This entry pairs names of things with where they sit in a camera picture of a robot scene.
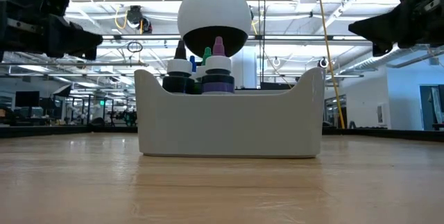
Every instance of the green bottle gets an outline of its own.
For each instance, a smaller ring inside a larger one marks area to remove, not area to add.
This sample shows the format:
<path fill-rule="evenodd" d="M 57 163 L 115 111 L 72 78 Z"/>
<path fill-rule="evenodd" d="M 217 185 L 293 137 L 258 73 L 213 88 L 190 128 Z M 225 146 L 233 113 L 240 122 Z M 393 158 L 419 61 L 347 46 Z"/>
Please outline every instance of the green bottle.
<path fill-rule="evenodd" d="M 205 48 L 205 52 L 203 54 L 202 57 L 202 65 L 205 65 L 207 58 L 211 57 L 211 48 L 210 47 L 206 47 Z"/>

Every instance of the white tray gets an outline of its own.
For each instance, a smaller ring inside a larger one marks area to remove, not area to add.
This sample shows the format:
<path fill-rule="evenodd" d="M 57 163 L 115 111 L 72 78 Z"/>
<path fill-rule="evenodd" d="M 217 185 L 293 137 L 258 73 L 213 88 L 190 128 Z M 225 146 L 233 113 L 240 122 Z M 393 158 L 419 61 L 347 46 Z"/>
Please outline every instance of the white tray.
<path fill-rule="evenodd" d="M 325 74 L 313 68 L 274 95 L 182 95 L 135 72 L 139 149 L 145 155 L 315 157 Z"/>

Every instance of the black cap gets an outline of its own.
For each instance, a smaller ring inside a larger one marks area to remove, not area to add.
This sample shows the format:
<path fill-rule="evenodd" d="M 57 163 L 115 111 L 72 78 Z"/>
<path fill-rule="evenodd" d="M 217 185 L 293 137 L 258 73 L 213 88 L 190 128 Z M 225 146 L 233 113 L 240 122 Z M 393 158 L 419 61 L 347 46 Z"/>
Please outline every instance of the black cap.
<path fill-rule="evenodd" d="M 183 40 L 179 40 L 178 47 L 176 48 L 176 54 L 174 55 L 174 59 L 187 59 L 187 50 L 185 49 L 185 44 Z"/>

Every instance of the white sphere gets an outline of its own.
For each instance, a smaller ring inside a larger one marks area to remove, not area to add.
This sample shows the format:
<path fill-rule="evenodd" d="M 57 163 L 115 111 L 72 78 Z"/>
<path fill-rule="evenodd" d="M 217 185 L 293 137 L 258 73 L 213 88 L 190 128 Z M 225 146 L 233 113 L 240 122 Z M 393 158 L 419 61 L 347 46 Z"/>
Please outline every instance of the white sphere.
<path fill-rule="evenodd" d="M 217 36 L 223 38 L 226 55 L 234 55 L 245 44 L 250 27 L 246 0 L 183 0 L 179 8 L 180 36 L 200 57 Z"/>

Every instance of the wooden table surface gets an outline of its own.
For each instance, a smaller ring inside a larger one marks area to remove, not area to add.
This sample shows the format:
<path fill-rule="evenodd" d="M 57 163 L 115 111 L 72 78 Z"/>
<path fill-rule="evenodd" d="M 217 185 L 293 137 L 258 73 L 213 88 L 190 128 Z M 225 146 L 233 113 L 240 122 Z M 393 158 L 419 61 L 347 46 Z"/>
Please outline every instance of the wooden table surface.
<path fill-rule="evenodd" d="M 134 134 L 0 139 L 0 223 L 441 224 L 444 144 L 326 136 L 316 159 L 272 160 L 144 157 Z"/>

